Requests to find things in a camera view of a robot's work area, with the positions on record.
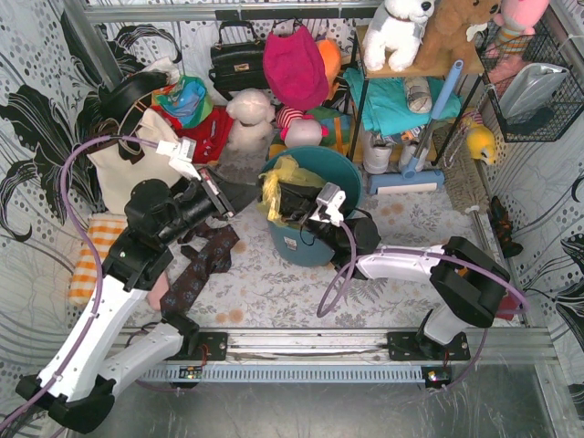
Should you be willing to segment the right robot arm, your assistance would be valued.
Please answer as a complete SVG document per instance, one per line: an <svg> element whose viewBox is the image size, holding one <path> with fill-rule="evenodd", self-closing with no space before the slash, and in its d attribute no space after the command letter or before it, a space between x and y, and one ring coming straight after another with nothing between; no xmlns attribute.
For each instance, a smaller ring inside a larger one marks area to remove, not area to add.
<svg viewBox="0 0 584 438"><path fill-rule="evenodd" d="M433 286L442 304L426 314L416 332L388 338L393 360L469 359L462 334L492 326L507 294L509 274L503 267L459 236L428 248L383 246L372 216L354 217L345 192L332 182L268 171L258 184L259 207L268 221L297 229L297 239L284 238L288 249L308 256L311 246L326 248L344 287L353 278Z"/></svg>

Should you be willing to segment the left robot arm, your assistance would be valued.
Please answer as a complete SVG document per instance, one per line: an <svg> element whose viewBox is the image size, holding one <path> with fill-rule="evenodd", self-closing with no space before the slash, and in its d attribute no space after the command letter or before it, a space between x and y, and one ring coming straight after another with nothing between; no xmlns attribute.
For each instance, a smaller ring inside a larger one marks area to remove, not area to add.
<svg viewBox="0 0 584 438"><path fill-rule="evenodd" d="M199 326L170 312L146 337L109 355L128 317L173 260L170 244L211 216L242 212L258 194L258 186L228 182L208 167L180 193L159 179L138 183L125 206L128 226L101 260L89 304L54 359L22 378L17 393L61 426L90 433L147 370L198 353Z"/></svg>

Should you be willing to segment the orange checkered cloth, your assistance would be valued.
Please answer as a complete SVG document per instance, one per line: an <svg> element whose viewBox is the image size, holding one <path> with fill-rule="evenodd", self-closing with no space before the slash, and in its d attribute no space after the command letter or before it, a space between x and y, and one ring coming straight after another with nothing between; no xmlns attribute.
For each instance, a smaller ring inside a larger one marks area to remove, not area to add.
<svg viewBox="0 0 584 438"><path fill-rule="evenodd" d="M127 220L122 215L94 214L90 218L87 234L101 262L126 226ZM68 301L71 305L85 307L88 304L97 282L96 269L94 256L83 243L69 285Z"/></svg>

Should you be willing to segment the teal folded towel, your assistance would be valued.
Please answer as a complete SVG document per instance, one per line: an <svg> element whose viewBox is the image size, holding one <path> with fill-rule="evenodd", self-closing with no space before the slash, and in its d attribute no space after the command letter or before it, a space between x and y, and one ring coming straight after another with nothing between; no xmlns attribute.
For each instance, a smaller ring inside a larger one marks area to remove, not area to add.
<svg viewBox="0 0 584 438"><path fill-rule="evenodd" d="M355 68L348 68L343 78L347 81L351 96L358 107L364 81L362 72ZM442 90L443 80L427 79L434 103ZM461 106L461 98L451 93L439 120L457 116ZM425 125L429 120L430 113L416 114L408 109L402 78L370 80L361 118L365 130L376 131L387 136Z"/></svg>

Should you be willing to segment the pink fuzzy case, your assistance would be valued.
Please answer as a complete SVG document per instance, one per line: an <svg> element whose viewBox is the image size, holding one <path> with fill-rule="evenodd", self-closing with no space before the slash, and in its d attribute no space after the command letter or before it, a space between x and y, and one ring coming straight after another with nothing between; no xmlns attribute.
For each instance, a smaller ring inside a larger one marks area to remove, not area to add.
<svg viewBox="0 0 584 438"><path fill-rule="evenodd" d="M152 290L147 294L147 301L151 309L155 311L161 310L161 300L169 289L170 284L168 277L166 275L161 275L152 287Z"/></svg>

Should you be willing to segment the orange plush toy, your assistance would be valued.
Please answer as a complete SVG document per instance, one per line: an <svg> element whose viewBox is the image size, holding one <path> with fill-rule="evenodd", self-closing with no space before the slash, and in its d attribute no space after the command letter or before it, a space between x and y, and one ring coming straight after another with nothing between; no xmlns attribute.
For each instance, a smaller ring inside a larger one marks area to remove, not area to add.
<svg viewBox="0 0 584 438"><path fill-rule="evenodd" d="M341 52L334 40L321 39L317 42L318 51L325 67L325 76L328 81L328 97L337 90L335 80L341 69Z"/></svg>

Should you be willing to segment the black leather handbag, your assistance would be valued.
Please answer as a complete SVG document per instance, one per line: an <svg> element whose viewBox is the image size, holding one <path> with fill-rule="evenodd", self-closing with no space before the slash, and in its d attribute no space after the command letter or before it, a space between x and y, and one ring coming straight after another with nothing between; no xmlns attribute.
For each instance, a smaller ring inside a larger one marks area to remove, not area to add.
<svg viewBox="0 0 584 438"><path fill-rule="evenodd" d="M222 32L228 27L246 27L252 37L242 43L226 44ZM210 48L212 68L208 76L214 89L227 101L233 98L232 92L269 89L263 66L264 50L265 42L257 36L250 22L224 21L219 26L217 43Z"/></svg>

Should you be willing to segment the brown floral necktie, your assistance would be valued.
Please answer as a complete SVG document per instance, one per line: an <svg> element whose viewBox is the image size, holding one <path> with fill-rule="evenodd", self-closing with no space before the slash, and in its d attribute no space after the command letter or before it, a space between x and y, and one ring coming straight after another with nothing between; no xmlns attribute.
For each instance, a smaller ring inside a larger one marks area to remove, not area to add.
<svg viewBox="0 0 584 438"><path fill-rule="evenodd" d="M179 239L180 252L189 259L190 264L162 297L162 316L186 314L210 276L226 273L230 269L231 250L238 242L239 236L231 225L212 228L206 223L197 225Z"/></svg>

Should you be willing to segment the yellow trash bag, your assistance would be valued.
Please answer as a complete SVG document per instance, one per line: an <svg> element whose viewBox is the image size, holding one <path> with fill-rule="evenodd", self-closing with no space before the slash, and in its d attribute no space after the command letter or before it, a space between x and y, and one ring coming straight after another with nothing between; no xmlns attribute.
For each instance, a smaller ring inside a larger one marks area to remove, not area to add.
<svg viewBox="0 0 584 438"><path fill-rule="evenodd" d="M273 168L261 173L258 179L261 192L257 209L278 226L286 224L284 207L291 206L291 202L284 201L285 189L316 189L319 193L326 183L316 173L301 168L291 155L277 158Z"/></svg>

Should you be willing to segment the red garment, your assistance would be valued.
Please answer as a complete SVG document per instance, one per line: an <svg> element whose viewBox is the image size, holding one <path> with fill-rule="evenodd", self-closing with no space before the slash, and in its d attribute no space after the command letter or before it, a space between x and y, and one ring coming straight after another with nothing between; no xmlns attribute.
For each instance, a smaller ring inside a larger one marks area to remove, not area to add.
<svg viewBox="0 0 584 438"><path fill-rule="evenodd" d="M179 137L196 141L193 163L206 164L219 160L233 124L226 107L218 106L196 127L175 132Z"/></svg>

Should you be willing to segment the cream canvas tote bag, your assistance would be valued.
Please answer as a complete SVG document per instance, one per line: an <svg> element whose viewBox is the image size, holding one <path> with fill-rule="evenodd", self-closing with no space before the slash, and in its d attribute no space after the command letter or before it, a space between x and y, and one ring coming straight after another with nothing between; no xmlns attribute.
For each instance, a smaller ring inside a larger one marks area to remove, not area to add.
<svg viewBox="0 0 584 438"><path fill-rule="evenodd" d="M146 109L136 136L143 140L178 141L171 125L153 109ZM169 157L160 155L154 148L143 146L143 156L132 163L120 157L118 145L110 146L89 155L97 168L99 188L103 203L112 214L124 215L124 207L133 188L142 181L159 179L173 187L182 176L169 165Z"/></svg>

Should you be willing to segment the black hat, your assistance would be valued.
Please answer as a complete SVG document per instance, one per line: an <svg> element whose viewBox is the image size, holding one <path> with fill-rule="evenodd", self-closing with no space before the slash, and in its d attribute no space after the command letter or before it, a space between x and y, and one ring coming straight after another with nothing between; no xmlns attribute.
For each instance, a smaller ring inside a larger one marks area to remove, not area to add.
<svg viewBox="0 0 584 438"><path fill-rule="evenodd" d="M141 71L124 79L110 93L100 98L99 110L103 118L121 121L130 107L156 89L169 83L169 75L160 71Z"/></svg>

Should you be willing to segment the white plush dog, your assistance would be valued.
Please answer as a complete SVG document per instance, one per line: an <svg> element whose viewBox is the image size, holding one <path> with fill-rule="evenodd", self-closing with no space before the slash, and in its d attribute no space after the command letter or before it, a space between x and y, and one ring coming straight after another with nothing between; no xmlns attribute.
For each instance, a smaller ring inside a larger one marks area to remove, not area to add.
<svg viewBox="0 0 584 438"><path fill-rule="evenodd" d="M365 68L393 72L409 68L418 53L434 1L384 0L376 9L363 39Z"/></svg>

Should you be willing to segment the magenta fabric bag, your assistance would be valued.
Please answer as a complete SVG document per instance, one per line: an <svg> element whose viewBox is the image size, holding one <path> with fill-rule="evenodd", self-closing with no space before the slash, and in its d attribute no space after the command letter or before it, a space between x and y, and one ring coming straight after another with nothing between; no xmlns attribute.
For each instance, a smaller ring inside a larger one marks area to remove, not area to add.
<svg viewBox="0 0 584 438"><path fill-rule="evenodd" d="M323 59L303 25L288 36L268 35L263 69L274 96L292 109L312 110L329 93Z"/></svg>

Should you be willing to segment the silver foil pouch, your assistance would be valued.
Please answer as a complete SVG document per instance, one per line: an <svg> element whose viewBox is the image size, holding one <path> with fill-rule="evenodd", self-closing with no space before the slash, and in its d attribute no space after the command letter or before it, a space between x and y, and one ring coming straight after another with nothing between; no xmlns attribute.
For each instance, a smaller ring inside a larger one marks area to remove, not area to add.
<svg viewBox="0 0 584 438"><path fill-rule="evenodd" d="M522 68L499 99L505 119L536 110L551 99L569 70L548 63L531 63Z"/></svg>

